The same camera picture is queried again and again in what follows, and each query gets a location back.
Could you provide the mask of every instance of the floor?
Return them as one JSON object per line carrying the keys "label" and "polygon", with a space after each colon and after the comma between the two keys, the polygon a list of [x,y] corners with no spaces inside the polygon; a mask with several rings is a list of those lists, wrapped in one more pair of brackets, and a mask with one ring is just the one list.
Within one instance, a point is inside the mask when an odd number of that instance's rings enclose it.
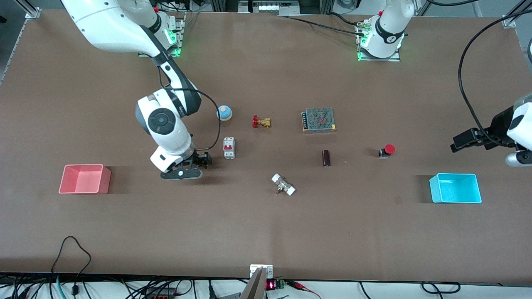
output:
{"label": "floor", "polygon": [[[30,0],[34,6],[45,9],[61,9],[62,4],[60,0]],[[440,0],[441,2],[454,2],[456,0]],[[501,16],[508,12],[518,0],[480,0],[476,4],[467,4],[455,7],[440,7],[432,5],[428,10],[427,16]],[[361,14],[371,15],[382,9],[385,5],[385,0],[362,0],[358,9],[345,9],[335,4],[334,11],[341,14]],[[11,55],[13,46],[15,45],[17,36],[24,23],[25,13],[11,0],[0,1],[0,15],[7,18],[6,24],[0,24],[0,70],[4,70]],[[526,52],[528,42],[532,38],[532,14],[522,16],[517,22],[517,35],[523,48],[523,53]],[[525,61],[528,62],[532,72],[532,64],[528,61],[525,55]],[[215,289],[218,290],[219,296],[229,295],[236,292],[241,292],[243,284],[238,281],[215,281]],[[359,284],[357,283],[333,283],[333,282],[305,282],[308,287],[314,289],[316,292],[326,298],[365,298]],[[120,284],[112,283],[91,283],[94,293],[94,299],[99,298],[125,298],[127,296],[126,289]],[[199,281],[198,293],[200,298],[207,298],[209,296],[206,281]],[[379,298],[434,298],[436,295],[429,295],[424,293],[418,284],[391,284],[391,283],[364,283],[366,291],[373,299]],[[65,285],[65,289],[69,290],[70,286]],[[1,289],[0,298],[8,297],[6,293],[8,288]],[[43,297],[45,292],[42,292],[37,298]],[[282,297],[290,295],[295,298],[314,298],[311,293],[302,293],[293,289],[277,290],[270,293],[271,298]],[[463,286],[462,291],[452,296],[455,299],[459,298],[531,298],[532,288],[519,287],[500,287],[500,286]],[[86,298],[82,292],[80,298]]]}

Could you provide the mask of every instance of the red plastic box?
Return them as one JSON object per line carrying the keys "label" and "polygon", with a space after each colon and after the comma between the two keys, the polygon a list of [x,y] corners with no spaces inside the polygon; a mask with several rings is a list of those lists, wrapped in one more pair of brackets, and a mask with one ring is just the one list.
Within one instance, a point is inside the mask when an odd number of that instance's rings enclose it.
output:
{"label": "red plastic box", "polygon": [[111,171],[102,164],[65,165],[60,194],[107,194]]}

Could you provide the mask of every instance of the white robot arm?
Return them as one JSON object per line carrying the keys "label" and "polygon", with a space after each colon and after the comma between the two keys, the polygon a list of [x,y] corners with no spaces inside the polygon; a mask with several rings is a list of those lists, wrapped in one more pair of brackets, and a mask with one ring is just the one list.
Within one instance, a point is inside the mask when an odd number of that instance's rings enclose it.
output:
{"label": "white robot arm", "polygon": [[365,37],[360,46],[378,58],[392,56],[401,46],[404,30],[413,15],[412,0],[386,0],[385,8],[378,15],[364,20],[369,27],[362,29]]}
{"label": "white robot arm", "polygon": [[168,54],[170,23],[175,18],[155,13],[149,0],[62,0],[81,33],[95,47],[108,52],[140,52],[152,58],[170,82],[169,87],[141,98],[135,116],[159,145],[151,161],[165,179],[200,178],[192,164],[212,163],[208,153],[198,155],[181,118],[201,104],[196,87]]}
{"label": "white robot arm", "polygon": [[486,150],[491,150],[500,144],[516,148],[504,159],[508,166],[532,166],[532,94],[522,97],[514,106],[494,116],[491,125],[484,131],[489,138],[477,128],[453,137],[451,150],[456,153],[471,146],[484,146]]}

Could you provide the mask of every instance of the brown table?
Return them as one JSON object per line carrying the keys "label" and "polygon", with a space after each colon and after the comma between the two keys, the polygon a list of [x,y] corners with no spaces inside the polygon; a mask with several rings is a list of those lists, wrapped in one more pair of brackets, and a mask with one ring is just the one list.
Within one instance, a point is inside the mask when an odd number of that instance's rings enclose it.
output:
{"label": "brown table", "polygon": [[[349,29],[332,16],[308,19]],[[186,33],[187,76],[233,118],[236,159],[193,181],[163,181],[136,101],[159,88],[149,59],[92,47],[64,11],[28,22],[0,88],[0,271],[49,271],[61,240],[79,238],[88,272],[245,277],[272,263],[299,279],[529,283],[530,169],[506,148],[452,154],[474,126],[456,79],[469,39],[493,19],[414,18],[400,63],[357,62],[353,37],[265,14],[202,13]],[[530,92],[514,30],[472,46],[464,85],[485,126]],[[332,106],[338,130],[304,135],[300,113]],[[251,127],[254,114],[272,128]],[[209,145],[211,103],[185,123]],[[392,143],[389,160],[377,149]],[[321,166],[330,150],[332,167]],[[108,195],[59,195],[65,164],[112,170]],[[297,187],[276,195],[276,172]],[[483,203],[431,203],[438,172],[476,173]],[[57,271],[86,257],[69,243]]]}

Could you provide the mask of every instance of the capacitor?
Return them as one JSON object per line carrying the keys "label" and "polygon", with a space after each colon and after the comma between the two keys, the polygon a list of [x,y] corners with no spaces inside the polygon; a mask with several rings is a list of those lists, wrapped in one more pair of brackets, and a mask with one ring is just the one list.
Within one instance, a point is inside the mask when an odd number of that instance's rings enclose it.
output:
{"label": "capacitor", "polygon": [[321,151],[321,162],[323,167],[331,166],[331,157],[328,150]]}

